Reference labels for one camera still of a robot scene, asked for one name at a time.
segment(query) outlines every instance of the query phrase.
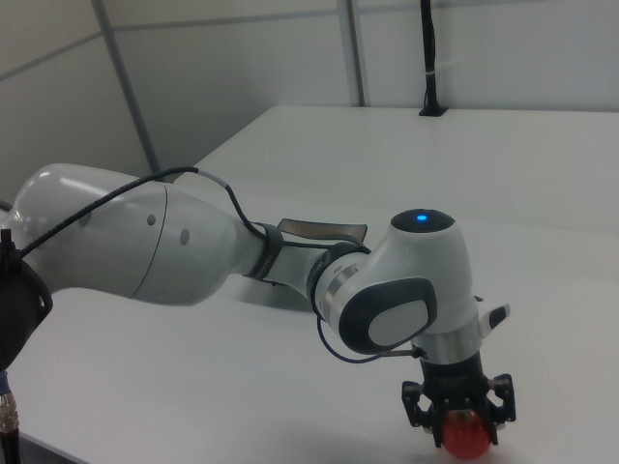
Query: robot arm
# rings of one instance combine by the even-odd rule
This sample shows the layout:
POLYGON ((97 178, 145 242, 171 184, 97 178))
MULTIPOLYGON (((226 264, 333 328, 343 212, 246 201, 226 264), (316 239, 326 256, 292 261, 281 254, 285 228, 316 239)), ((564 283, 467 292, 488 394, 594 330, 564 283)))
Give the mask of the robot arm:
MULTIPOLYGON (((0 228, 10 229, 16 248, 24 248, 131 180, 100 169, 49 166, 22 188, 0 228)), ((497 426, 516 417, 511 377, 488 380, 479 349, 509 307, 480 318, 464 239, 451 217, 401 213, 373 252, 350 242, 299 244, 273 226, 242 219, 190 189, 148 183, 82 217, 25 260, 52 293, 85 287, 160 305, 199 303, 231 274, 286 284, 357 353, 384 355, 413 343, 426 381, 405 382, 402 399, 411 424, 430 431, 436 446, 449 447, 441 423, 454 410, 478 414, 487 441, 497 443, 497 426), (506 398, 511 393, 500 407, 486 398, 496 386, 506 398), (432 402, 427 411, 417 405, 422 394, 432 402)))

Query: table surface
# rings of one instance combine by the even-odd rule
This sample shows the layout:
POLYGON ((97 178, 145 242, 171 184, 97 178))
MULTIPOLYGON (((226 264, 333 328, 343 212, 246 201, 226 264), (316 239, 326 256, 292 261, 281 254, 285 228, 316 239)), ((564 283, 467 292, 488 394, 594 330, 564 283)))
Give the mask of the table surface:
MULTIPOLYGON (((608 128, 598 140, 606 147, 619 137, 610 129, 616 115, 450 110, 444 121, 429 122, 415 114, 276 107, 200 165, 231 183, 251 219, 363 222, 369 247, 404 207, 452 214, 467 241, 476 294, 513 308, 485 341, 482 357, 488 376, 514 376, 518 418, 479 462, 617 462, 619 237, 602 233, 617 218, 587 225, 597 231, 570 230, 561 222, 563 212, 578 207, 591 214, 584 209, 589 199, 562 205, 552 195, 539 196, 537 209, 519 216, 516 200, 523 201, 525 188, 517 183, 529 175, 523 166, 531 158, 521 154, 514 162, 522 169, 514 173, 499 161, 489 161, 490 167, 481 162, 505 150, 501 133, 552 150, 548 140, 531 142, 519 132, 532 120, 536 128, 578 123, 585 137, 608 128), (473 133, 458 143, 456 137, 453 153, 446 153, 447 142, 431 140, 461 133, 460 124, 478 135, 492 125, 493 136, 473 133), (387 136, 392 131, 397 139, 387 136), (418 153, 420 143, 427 150, 418 153), (454 174, 469 155, 474 169, 454 174), (433 162, 432 156, 454 163, 433 162), (503 170, 501 181, 490 180, 495 169, 503 170), (403 184, 409 175, 411 182, 403 184), (473 175, 487 182, 463 190, 464 184, 455 184, 458 176, 473 175), (490 184, 507 192, 482 194, 490 184), (487 208, 471 207, 476 197, 487 208), (562 213, 545 215, 546 200, 562 213)), ((554 141, 556 151, 579 147, 554 141)), ((556 155, 545 153, 535 162, 549 163, 556 155)), ((581 153, 563 154, 573 161, 564 173, 581 165, 581 153)), ((604 179, 589 191, 617 189, 604 179)), ((564 180, 552 182, 563 188, 564 180)), ((225 194, 203 179, 186 175, 177 184, 200 186, 211 203, 232 211, 225 194)), ((530 189, 539 187, 529 179, 530 189)), ((308 303, 290 289, 232 276, 193 307, 88 290, 60 292, 54 300, 10 379, 22 432, 75 460, 453 462, 430 436, 409 426, 401 405, 401 382, 422 380, 418 363, 339 362, 320 344, 308 303)))

